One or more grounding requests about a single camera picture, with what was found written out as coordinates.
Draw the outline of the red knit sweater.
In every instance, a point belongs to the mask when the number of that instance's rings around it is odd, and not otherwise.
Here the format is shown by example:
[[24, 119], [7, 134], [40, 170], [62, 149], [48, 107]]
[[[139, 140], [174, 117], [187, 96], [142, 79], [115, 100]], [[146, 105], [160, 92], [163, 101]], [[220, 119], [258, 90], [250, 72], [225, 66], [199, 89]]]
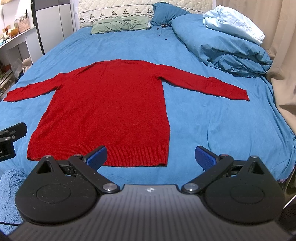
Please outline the red knit sweater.
[[10, 91], [6, 102], [52, 93], [33, 132], [27, 158], [65, 160], [107, 149], [107, 166], [165, 166], [170, 124], [163, 83], [203, 94], [248, 100], [246, 90], [214, 77], [138, 60], [96, 62]]

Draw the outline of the light blue fluffy rug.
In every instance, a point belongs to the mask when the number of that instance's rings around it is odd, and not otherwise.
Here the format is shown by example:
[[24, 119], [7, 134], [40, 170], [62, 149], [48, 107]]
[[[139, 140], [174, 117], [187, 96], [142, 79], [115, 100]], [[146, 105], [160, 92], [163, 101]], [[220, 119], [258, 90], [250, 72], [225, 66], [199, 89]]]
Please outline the light blue fluffy rug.
[[15, 204], [16, 193], [27, 178], [26, 173], [11, 169], [3, 173], [1, 177], [1, 231], [5, 235], [12, 233], [17, 226], [7, 225], [21, 224], [23, 222]]

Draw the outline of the blue bed sheet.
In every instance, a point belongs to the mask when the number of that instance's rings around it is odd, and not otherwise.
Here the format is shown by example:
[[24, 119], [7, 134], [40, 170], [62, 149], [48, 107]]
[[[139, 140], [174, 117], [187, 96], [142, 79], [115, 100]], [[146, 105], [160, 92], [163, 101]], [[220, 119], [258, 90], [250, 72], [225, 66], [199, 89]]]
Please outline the blue bed sheet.
[[215, 154], [246, 160], [257, 155], [276, 180], [288, 178], [295, 166], [295, 134], [276, 108], [273, 87], [264, 77], [244, 78], [206, 66], [178, 39], [170, 27], [90, 33], [82, 28], [41, 57], [17, 82], [17, 87], [41, 82], [93, 62], [144, 60], [174, 66], [247, 91], [248, 101], [231, 101], [163, 84], [171, 137], [166, 167], [103, 166], [99, 173], [118, 185], [177, 184], [203, 172], [194, 157], [198, 145]]

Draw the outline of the white desk shelf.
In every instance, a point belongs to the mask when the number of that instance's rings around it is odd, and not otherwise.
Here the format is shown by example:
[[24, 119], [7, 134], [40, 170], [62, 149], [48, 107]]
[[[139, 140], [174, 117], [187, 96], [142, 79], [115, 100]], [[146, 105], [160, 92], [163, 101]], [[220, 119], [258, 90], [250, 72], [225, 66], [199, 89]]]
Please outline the white desk shelf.
[[30, 57], [34, 64], [42, 56], [37, 27], [32, 27], [1, 45], [1, 100], [15, 83], [13, 64], [19, 59]]

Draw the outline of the blue rolled duvet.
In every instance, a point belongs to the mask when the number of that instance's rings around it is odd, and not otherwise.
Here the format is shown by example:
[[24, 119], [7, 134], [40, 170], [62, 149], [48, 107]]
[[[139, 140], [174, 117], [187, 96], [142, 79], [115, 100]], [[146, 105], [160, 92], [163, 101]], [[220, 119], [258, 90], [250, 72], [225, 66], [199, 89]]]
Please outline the blue rolled duvet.
[[242, 77], [259, 77], [273, 63], [259, 45], [207, 28], [201, 15], [179, 16], [171, 26], [187, 49], [209, 67]]

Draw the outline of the woven basket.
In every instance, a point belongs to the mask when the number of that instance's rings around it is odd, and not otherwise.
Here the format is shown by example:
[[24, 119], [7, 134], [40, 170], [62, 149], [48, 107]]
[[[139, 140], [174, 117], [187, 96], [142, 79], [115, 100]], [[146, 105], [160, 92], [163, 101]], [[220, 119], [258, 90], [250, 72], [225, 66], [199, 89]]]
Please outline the woven basket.
[[31, 26], [30, 26], [29, 18], [25, 18], [25, 19], [18, 22], [19, 33], [22, 33], [30, 28], [31, 28]]

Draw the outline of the white wardrobe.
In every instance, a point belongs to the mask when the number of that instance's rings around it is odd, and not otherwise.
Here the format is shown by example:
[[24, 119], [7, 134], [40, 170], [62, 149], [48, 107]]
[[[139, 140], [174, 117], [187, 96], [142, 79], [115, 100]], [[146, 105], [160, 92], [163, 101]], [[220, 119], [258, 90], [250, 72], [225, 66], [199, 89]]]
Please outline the white wardrobe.
[[74, 33], [70, 0], [32, 0], [31, 9], [44, 54]]

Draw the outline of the green pillow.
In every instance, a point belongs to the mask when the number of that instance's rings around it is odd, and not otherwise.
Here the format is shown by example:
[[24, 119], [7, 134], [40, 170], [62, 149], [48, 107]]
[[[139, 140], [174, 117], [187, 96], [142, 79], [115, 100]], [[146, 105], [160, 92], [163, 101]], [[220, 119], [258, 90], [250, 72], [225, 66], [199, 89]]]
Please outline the green pillow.
[[151, 28], [151, 22], [146, 16], [118, 16], [99, 20], [91, 29], [91, 34], [105, 34], [121, 31], [138, 31]]

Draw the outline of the light blue blanket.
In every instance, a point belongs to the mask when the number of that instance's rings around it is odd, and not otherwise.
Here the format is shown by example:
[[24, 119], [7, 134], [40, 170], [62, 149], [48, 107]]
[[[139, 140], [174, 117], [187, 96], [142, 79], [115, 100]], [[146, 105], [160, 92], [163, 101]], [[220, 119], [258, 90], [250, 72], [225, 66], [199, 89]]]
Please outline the light blue blanket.
[[239, 11], [217, 6], [203, 14], [203, 24], [210, 29], [262, 45], [265, 34], [255, 23]]

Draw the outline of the cream quilted headboard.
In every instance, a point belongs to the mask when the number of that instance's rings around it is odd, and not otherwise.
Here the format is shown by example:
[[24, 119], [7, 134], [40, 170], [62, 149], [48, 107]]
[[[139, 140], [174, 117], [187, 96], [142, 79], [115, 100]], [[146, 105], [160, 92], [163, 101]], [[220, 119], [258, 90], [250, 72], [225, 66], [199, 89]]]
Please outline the cream quilted headboard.
[[[155, 0], [86, 0], [78, 3], [78, 18], [81, 28], [92, 27], [99, 20], [118, 16], [154, 16]], [[203, 14], [215, 8], [213, 0], [163, 0], [192, 14]]]

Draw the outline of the beige curtain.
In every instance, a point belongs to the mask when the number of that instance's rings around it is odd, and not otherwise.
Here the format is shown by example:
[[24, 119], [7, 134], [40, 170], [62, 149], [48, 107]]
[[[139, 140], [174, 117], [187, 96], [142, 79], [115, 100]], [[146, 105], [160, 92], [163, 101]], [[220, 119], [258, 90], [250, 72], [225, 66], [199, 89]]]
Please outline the beige curtain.
[[273, 64], [266, 76], [273, 86], [275, 104], [295, 132], [295, 0], [217, 1], [239, 11], [265, 34], [264, 48]]

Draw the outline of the dark blue pillow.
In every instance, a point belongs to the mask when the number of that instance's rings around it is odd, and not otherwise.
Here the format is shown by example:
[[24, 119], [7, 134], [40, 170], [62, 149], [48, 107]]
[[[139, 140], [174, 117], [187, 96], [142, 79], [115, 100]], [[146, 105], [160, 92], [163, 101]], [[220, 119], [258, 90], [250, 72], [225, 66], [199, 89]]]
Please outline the dark blue pillow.
[[154, 16], [152, 17], [151, 24], [153, 26], [171, 26], [172, 21], [183, 15], [188, 15], [190, 12], [168, 4], [165, 2], [158, 2], [152, 5]]

